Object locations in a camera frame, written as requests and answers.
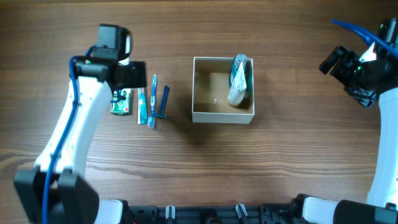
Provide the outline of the green soap box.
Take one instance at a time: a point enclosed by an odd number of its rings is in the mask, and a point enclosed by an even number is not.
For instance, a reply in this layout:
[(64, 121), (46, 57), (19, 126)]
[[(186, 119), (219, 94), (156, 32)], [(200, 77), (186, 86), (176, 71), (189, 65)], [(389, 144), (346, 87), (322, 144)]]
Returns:
[(122, 100), (118, 103), (111, 103), (110, 113), (115, 115), (129, 115), (131, 114), (131, 94), (132, 90), (125, 88), (122, 89), (123, 95), (126, 97), (125, 100)]

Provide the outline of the teal toothpaste tube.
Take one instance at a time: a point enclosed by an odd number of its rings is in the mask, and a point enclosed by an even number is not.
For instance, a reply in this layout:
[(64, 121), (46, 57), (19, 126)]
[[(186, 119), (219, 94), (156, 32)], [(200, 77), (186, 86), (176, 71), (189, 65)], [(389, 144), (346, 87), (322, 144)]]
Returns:
[(138, 124), (147, 124), (148, 114), (147, 114), (147, 103), (146, 103), (146, 89), (144, 87), (137, 89), (138, 96)]

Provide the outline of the teal mouthwash bottle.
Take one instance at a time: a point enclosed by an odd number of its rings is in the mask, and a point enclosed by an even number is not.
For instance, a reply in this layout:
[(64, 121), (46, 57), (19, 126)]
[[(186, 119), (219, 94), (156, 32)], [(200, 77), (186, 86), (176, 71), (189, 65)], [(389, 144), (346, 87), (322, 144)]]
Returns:
[(246, 62), (247, 62), (247, 56), (245, 54), (237, 54), (234, 59), (233, 59), (233, 63), (231, 66), (231, 72), (229, 74), (229, 87), (231, 88), (232, 83), (235, 79), (235, 76), (237, 74), (238, 68), (239, 66), (242, 64), (243, 65), (243, 69), (246, 72)]

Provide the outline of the white lotion tube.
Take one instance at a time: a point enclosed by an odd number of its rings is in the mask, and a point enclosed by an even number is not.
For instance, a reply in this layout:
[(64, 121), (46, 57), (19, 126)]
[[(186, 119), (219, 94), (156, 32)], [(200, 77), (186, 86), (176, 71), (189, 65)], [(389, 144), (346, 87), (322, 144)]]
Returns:
[(230, 87), (228, 93), (228, 103), (233, 107), (238, 107), (246, 94), (247, 82), (244, 71), (244, 65), (241, 62), (237, 68), (234, 68), (229, 76)]

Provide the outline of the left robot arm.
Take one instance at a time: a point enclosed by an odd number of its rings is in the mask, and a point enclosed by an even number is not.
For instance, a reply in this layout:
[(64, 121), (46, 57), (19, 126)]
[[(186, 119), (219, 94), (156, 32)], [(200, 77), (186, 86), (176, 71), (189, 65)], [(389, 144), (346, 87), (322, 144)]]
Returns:
[(101, 24), (84, 55), (70, 59), (67, 100), (50, 140), (14, 187), (30, 223), (135, 223), (127, 201), (102, 199), (85, 180), (86, 158), (98, 123), (118, 91), (147, 85), (146, 65), (132, 62), (132, 35)]

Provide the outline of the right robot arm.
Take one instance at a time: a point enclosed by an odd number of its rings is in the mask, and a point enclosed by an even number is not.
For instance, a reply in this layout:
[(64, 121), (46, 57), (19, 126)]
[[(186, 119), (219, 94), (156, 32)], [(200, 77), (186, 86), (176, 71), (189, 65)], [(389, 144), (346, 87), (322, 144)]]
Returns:
[(332, 23), (360, 36), (358, 55), (339, 45), (320, 64), (364, 108), (377, 105), (380, 117), (376, 168), (364, 203), (298, 195), (287, 212), (299, 223), (397, 223), (397, 18), (383, 20), (377, 34), (337, 19)]

